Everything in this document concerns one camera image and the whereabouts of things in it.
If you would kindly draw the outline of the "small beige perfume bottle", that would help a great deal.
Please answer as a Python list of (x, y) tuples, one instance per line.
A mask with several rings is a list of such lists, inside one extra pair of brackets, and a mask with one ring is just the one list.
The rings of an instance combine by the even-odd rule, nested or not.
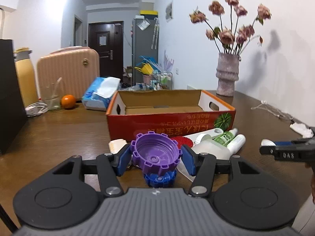
[(127, 141), (124, 139), (112, 140), (109, 142), (109, 151), (112, 154), (117, 154), (125, 145)]

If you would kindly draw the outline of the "translucent plastic container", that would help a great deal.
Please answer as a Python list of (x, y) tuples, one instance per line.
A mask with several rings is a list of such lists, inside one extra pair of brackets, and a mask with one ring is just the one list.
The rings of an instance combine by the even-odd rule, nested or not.
[[(182, 146), (183, 155), (179, 165), (177, 166), (177, 170), (188, 180), (193, 182), (197, 174), (196, 166), (193, 166), (193, 160), (190, 159), (190, 156), (186, 155), (183, 148), (184, 146)], [(199, 157), (200, 154), (205, 153), (214, 155), (217, 160), (229, 160), (229, 158), (235, 154), (235, 151), (232, 151), (211, 139), (201, 141), (199, 144), (193, 146), (191, 150), (193, 151), (193, 154), (197, 155), (197, 157)]]

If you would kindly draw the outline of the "red lint brush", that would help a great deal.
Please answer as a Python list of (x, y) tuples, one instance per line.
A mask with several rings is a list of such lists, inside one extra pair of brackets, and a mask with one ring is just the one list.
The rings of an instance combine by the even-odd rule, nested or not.
[(172, 140), (175, 140), (177, 142), (177, 146), (179, 149), (182, 147), (183, 144), (192, 148), (204, 140), (216, 138), (217, 136), (220, 136), (223, 133), (224, 131), (222, 129), (214, 128), (200, 133), (172, 137)]

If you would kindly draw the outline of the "blue gear-shaped lid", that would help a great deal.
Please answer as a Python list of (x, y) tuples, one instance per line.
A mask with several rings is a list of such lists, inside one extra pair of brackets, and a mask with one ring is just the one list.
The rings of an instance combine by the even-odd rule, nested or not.
[(151, 188), (171, 188), (175, 183), (177, 171), (168, 171), (163, 176), (144, 174), (146, 184)]

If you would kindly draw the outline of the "purple gear-shaped lid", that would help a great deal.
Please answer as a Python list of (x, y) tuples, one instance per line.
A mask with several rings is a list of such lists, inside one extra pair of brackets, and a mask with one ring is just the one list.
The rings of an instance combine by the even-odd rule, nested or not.
[(149, 131), (139, 133), (130, 144), (132, 163), (144, 174), (163, 176), (174, 171), (180, 163), (182, 151), (176, 140), (168, 138), (167, 134)]

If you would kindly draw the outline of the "crumpled white tissue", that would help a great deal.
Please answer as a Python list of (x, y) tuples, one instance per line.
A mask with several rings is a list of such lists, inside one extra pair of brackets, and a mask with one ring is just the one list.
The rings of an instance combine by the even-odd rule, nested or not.
[(301, 135), (303, 138), (312, 138), (314, 136), (312, 129), (303, 123), (290, 124), (290, 128)]

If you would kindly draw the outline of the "green labelled tube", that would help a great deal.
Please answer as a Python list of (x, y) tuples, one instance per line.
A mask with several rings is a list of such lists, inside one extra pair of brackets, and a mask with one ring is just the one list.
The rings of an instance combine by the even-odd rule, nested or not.
[(223, 134), (217, 136), (214, 138), (214, 141), (216, 143), (219, 143), (222, 146), (227, 146), (237, 135), (238, 133), (238, 129), (237, 128), (233, 128), (229, 131), (225, 131)]

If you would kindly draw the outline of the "red cardboard box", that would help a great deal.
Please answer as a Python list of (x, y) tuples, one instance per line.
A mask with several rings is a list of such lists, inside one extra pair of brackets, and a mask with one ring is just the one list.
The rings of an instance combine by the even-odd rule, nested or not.
[(117, 91), (106, 111), (111, 140), (128, 142), (154, 131), (168, 137), (224, 131), (233, 126), (236, 109), (205, 90)]

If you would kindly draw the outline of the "blue tissue pack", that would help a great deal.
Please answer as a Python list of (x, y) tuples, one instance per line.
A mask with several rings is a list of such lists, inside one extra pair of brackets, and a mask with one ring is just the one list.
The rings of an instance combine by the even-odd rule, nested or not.
[(96, 77), (82, 96), (83, 106), (88, 110), (106, 111), (119, 85), (119, 78)]

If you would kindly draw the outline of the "orange fruit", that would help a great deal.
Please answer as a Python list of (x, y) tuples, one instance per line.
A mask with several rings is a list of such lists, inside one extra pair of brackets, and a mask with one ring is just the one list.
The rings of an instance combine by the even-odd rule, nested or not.
[(64, 109), (73, 109), (76, 105), (76, 98), (73, 95), (64, 95), (60, 101)]

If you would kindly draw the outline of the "clear glass cup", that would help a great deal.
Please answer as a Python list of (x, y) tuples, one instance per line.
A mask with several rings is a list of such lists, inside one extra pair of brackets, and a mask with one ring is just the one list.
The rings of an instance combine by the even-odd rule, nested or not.
[(41, 98), (47, 105), (48, 111), (60, 109), (60, 84), (62, 78), (59, 77), (54, 83), (50, 83), (41, 89)]

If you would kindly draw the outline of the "pink textured vase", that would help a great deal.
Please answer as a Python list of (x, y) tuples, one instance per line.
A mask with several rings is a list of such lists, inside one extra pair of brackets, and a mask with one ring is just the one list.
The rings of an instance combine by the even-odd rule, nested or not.
[(216, 69), (218, 86), (216, 93), (221, 96), (233, 97), (235, 82), (239, 80), (239, 57), (233, 54), (219, 53)]

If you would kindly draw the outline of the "cluttered storage rack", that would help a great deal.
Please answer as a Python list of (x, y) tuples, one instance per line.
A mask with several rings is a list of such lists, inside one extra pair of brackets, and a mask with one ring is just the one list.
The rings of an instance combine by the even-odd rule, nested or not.
[(128, 86), (139, 86), (139, 89), (173, 89), (173, 59), (164, 52), (163, 63), (159, 64), (153, 57), (140, 56), (135, 66), (124, 68), (123, 81)]

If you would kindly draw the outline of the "pink ribbed suitcase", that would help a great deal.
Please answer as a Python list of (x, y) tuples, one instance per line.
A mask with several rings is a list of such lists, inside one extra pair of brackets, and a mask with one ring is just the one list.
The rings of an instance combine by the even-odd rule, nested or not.
[(37, 62), (38, 88), (44, 98), (48, 88), (62, 78), (59, 89), (62, 95), (71, 94), (80, 100), (95, 78), (100, 76), (99, 54), (83, 46), (59, 49)]

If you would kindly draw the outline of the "black paper bag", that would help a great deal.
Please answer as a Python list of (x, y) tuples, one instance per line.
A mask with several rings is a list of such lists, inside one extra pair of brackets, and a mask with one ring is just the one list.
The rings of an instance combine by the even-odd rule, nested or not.
[(0, 138), (3, 155), (27, 121), (14, 62), (12, 40), (1, 39), (0, 88)]

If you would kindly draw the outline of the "dried pink flowers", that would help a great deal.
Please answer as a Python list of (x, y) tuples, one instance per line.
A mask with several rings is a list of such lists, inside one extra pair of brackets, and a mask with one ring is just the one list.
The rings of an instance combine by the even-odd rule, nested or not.
[(266, 20), (272, 18), (272, 13), (268, 7), (260, 4), (257, 7), (257, 14), (253, 19), (253, 22), (248, 25), (240, 25), (240, 18), (246, 17), (248, 11), (240, 4), (240, 0), (224, 0), (229, 6), (229, 24), (225, 26), (223, 24), (222, 16), (225, 14), (223, 5), (213, 0), (208, 5), (208, 11), (219, 18), (220, 24), (214, 26), (210, 24), (210, 20), (206, 14), (196, 8), (189, 14), (190, 22), (192, 24), (205, 23), (208, 26), (206, 29), (206, 37), (208, 40), (213, 41), (218, 49), (218, 52), (236, 55), (239, 58), (244, 52), (245, 48), (253, 40), (258, 40), (258, 45), (261, 46), (264, 42), (261, 35), (255, 33), (254, 25), (259, 23), (264, 25)]

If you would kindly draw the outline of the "dark brown door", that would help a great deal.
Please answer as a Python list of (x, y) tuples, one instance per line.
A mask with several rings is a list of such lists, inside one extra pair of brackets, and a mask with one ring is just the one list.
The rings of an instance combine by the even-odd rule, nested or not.
[(88, 46), (99, 55), (101, 77), (123, 78), (123, 22), (89, 24)]

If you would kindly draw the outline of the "grey refrigerator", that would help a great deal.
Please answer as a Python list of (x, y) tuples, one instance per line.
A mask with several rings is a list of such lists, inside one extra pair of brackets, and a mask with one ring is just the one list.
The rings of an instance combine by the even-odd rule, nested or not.
[(156, 45), (157, 34), (154, 37), (154, 29), (157, 23), (157, 16), (144, 15), (135, 16), (132, 22), (132, 84), (142, 83), (143, 77), (135, 67), (142, 67), (145, 62), (143, 57), (153, 58), (158, 62), (158, 45)]

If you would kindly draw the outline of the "yellow thermos jug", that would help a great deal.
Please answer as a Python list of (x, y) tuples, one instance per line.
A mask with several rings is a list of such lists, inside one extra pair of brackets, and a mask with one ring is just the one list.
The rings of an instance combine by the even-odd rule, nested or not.
[(24, 107), (38, 102), (35, 72), (30, 60), (31, 53), (32, 51), (28, 47), (21, 47), (14, 52), (17, 77)]

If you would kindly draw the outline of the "yellow box on refrigerator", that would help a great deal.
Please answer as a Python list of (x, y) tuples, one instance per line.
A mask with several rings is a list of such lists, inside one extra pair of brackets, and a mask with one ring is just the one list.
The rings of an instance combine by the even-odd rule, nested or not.
[(139, 13), (142, 16), (145, 16), (145, 15), (157, 16), (158, 15), (158, 12), (157, 11), (153, 11), (153, 10), (140, 10)]

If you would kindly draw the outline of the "wall picture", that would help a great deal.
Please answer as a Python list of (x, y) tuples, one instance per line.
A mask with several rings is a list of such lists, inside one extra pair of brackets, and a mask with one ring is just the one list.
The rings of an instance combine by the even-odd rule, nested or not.
[(169, 22), (170, 20), (173, 19), (173, 1), (171, 1), (167, 6), (165, 10), (165, 18), (166, 22)]

